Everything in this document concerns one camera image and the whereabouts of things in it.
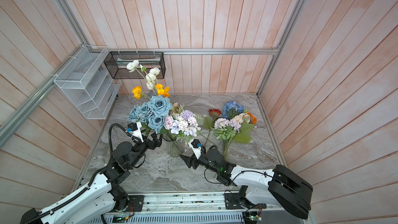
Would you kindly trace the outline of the clear grey glass vase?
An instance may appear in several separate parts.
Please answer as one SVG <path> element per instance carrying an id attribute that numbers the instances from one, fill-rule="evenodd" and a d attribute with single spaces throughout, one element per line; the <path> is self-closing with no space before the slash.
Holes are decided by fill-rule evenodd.
<path id="1" fill-rule="evenodd" d="M 171 157 L 179 157 L 185 152 L 184 143 L 177 134 L 167 130 L 163 136 L 167 144 L 167 150 Z"/>

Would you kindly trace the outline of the teal blue rose bunch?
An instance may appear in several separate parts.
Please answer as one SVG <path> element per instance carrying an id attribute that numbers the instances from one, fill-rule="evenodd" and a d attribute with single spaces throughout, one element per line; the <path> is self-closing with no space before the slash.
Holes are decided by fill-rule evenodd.
<path id="1" fill-rule="evenodd" d="M 147 125 L 156 134 L 161 133 L 164 127 L 165 118 L 173 108 L 168 97 L 153 96 L 148 102 L 142 105 L 135 105 L 127 119 L 130 122 L 141 122 Z"/>

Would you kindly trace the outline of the pink lilac mixed bouquet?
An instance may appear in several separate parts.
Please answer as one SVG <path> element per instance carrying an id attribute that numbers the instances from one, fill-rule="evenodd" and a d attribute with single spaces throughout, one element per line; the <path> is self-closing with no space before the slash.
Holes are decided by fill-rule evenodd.
<path id="1" fill-rule="evenodd" d="M 161 129 L 163 138 L 167 142 L 191 142 L 201 131 L 200 120 L 201 117 L 199 115 L 186 110 L 179 103 L 173 103 L 172 110 L 165 117 L 164 125 Z"/>

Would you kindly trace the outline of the yellow orange flower stem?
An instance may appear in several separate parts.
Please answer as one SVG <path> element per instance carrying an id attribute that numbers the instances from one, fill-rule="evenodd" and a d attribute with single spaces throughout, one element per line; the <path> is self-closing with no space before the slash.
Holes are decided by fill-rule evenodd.
<path id="1" fill-rule="evenodd" d="M 152 89 L 149 90 L 147 94 L 145 94 L 141 86 L 134 87 L 132 89 L 132 93 L 134 97 L 138 100 L 140 100 L 141 98 L 150 100 L 153 96 L 169 97 L 170 90 L 170 87 L 164 87 L 162 84 L 156 84 Z"/>

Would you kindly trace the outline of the white flower stem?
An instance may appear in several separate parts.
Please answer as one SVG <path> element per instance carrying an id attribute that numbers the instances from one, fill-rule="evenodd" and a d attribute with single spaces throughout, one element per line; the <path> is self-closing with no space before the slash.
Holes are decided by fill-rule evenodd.
<path id="1" fill-rule="evenodd" d="M 158 84 L 157 76 L 160 74 L 161 70 L 157 67 L 151 68 L 149 72 L 147 69 L 140 64 L 138 60 L 133 60 L 126 65 L 126 69 L 132 72 L 138 72 L 143 79 L 146 81 L 146 86 L 149 90 L 154 91 L 156 85 Z"/>

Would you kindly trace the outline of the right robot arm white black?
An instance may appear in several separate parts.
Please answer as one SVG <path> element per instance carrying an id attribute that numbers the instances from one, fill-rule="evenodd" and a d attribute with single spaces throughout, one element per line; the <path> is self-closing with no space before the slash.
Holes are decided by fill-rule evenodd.
<path id="1" fill-rule="evenodd" d="M 249 169 L 230 163 L 212 146 L 206 150 L 194 145 L 193 154 L 180 155 L 187 167 L 202 166 L 216 173 L 217 184 L 239 187 L 239 193 L 229 193 L 232 202 L 244 208 L 260 205 L 282 207 L 299 219 L 308 219 L 311 210 L 313 187 L 287 167 L 278 164 L 274 169 Z"/>

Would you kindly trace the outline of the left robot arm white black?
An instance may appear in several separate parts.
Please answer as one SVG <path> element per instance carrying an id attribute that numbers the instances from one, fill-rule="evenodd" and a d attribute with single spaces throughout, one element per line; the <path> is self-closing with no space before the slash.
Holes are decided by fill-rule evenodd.
<path id="1" fill-rule="evenodd" d="M 153 133 L 139 143 L 120 143 L 111 152 L 108 164 L 97 170 L 88 183 L 61 199 L 37 211 L 23 214 L 22 224 L 82 224 L 111 210 L 124 211 L 130 199 L 120 184 L 136 168 L 148 149 L 161 147 L 163 136 Z"/>

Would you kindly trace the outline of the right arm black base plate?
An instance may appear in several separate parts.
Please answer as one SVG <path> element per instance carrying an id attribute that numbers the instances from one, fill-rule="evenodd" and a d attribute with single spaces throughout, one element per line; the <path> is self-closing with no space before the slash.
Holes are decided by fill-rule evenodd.
<path id="1" fill-rule="evenodd" d="M 224 192 L 226 209 L 267 209 L 266 204 L 253 204 L 240 193 L 233 193 L 229 190 Z"/>

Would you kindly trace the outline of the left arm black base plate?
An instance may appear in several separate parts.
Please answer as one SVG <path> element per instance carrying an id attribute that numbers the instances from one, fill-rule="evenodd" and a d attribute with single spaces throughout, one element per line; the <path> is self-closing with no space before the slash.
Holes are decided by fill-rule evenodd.
<path id="1" fill-rule="evenodd" d="M 144 195 L 129 195 L 125 211 L 131 214 L 141 212 L 144 205 L 144 197 Z"/>

